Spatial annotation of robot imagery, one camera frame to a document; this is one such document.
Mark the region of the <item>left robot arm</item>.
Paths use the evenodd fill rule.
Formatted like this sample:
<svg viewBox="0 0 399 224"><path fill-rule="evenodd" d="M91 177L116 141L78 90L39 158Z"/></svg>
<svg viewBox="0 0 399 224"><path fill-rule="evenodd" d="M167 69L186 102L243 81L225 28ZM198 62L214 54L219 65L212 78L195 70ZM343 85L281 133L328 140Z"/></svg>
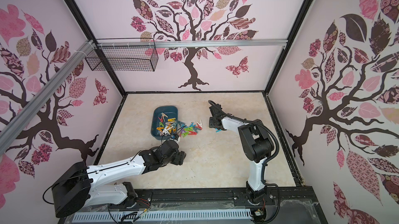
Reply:
<svg viewBox="0 0 399 224"><path fill-rule="evenodd" d="M87 166L77 162L51 186L55 215L64 218L84 207L103 204L132 208L144 201L139 200L132 183L118 184L118 180L153 172L168 164L183 165L186 156L175 140L166 140L160 146L108 164Z"/></svg>

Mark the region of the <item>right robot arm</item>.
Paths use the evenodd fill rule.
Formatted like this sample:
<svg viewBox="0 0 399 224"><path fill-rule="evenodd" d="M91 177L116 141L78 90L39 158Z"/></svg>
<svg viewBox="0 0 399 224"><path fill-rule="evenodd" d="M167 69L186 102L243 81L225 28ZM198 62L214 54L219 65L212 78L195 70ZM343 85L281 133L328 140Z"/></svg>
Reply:
<svg viewBox="0 0 399 224"><path fill-rule="evenodd" d="M261 120L242 119L224 112L222 106L212 100L208 103L211 105L209 127L221 131L234 131L239 135L244 154L251 162L246 182L248 201L252 204L262 202L268 194L268 188L271 187L265 180L266 166L280 150L277 139Z"/></svg>

